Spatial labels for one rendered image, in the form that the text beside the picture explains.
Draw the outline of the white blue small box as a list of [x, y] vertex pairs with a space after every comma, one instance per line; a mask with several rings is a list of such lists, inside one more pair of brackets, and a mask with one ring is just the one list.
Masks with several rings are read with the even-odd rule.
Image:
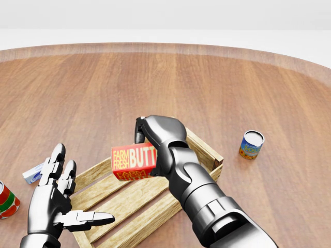
[[30, 170], [24, 172], [22, 174], [22, 177], [24, 180], [28, 183], [34, 183], [35, 181], [39, 180], [41, 178], [41, 171], [43, 168], [43, 163], [31, 168]]

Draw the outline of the wooden slat tray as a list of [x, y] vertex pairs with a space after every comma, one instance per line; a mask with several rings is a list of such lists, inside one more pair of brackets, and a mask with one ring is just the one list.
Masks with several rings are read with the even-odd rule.
[[[99, 205], [97, 212], [108, 212], [115, 222], [74, 232], [80, 248], [134, 248], [157, 228], [181, 210], [180, 203], [168, 193], [145, 211], [141, 209], [168, 189], [164, 177], [139, 180], [135, 183], [119, 181], [111, 173], [111, 159], [107, 158], [76, 177], [74, 210], [87, 210]], [[141, 213], [98, 247], [93, 244], [137, 211]]]

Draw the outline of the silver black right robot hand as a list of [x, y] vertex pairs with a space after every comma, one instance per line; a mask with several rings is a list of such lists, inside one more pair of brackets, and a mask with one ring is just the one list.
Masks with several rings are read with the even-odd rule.
[[170, 147], [188, 148], [185, 126], [172, 117], [149, 115], [138, 117], [134, 131], [134, 142], [143, 143], [145, 139], [157, 150], [156, 168], [152, 176], [166, 176], [173, 165]]

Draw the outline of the blue yellow soup tin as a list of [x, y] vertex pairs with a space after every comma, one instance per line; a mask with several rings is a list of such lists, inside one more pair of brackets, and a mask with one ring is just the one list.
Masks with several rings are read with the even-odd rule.
[[239, 148], [239, 154], [248, 160], [256, 159], [264, 141], [265, 138], [260, 132], [256, 130], [246, 131]]

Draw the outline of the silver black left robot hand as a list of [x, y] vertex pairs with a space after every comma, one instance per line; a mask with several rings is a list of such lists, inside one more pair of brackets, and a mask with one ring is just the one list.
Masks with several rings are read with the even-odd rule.
[[29, 205], [29, 234], [50, 234], [59, 238], [64, 229], [85, 231], [115, 221], [110, 213], [72, 210], [70, 196], [76, 187], [77, 165], [70, 160], [64, 166], [65, 154], [65, 146], [59, 143], [43, 163], [41, 179]]

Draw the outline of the red butter box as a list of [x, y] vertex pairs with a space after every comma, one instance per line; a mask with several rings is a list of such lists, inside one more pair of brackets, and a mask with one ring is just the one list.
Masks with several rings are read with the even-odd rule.
[[149, 178], [156, 168], [157, 150], [149, 142], [111, 149], [112, 173], [119, 181]]

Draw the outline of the red green orange tin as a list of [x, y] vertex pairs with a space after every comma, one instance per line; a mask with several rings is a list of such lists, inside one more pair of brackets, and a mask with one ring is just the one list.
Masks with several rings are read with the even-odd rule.
[[0, 220], [12, 216], [19, 206], [20, 200], [0, 180]]

